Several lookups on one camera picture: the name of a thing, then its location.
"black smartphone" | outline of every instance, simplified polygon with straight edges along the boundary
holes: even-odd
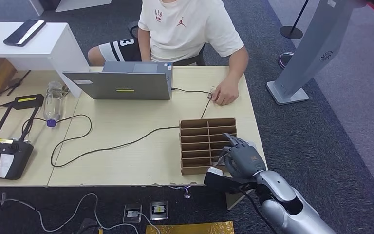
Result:
[[[24,46],[44,25],[44,20],[29,19],[9,35],[3,43],[12,46]]]

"red jumpman logo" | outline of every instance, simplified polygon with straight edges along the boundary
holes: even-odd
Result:
[[[178,25],[182,25],[182,26],[184,26],[185,27],[185,25],[183,24],[183,18],[184,18],[184,16],[183,17],[181,17],[181,20],[180,20],[180,22],[178,22]]]

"plastic water bottle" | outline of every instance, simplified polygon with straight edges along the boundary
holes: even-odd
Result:
[[[44,103],[46,126],[53,128],[61,119],[62,98],[62,85],[58,81],[51,81],[48,84]]]

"blue bottle cap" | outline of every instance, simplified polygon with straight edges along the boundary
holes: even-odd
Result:
[[[46,121],[46,126],[53,128],[56,125],[56,121],[54,119],[49,119]]]

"yellow mat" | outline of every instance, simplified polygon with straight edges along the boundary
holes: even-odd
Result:
[[[161,234],[234,234],[232,221],[185,225],[157,225],[157,228]],[[157,230],[148,225],[146,234],[157,234]]]

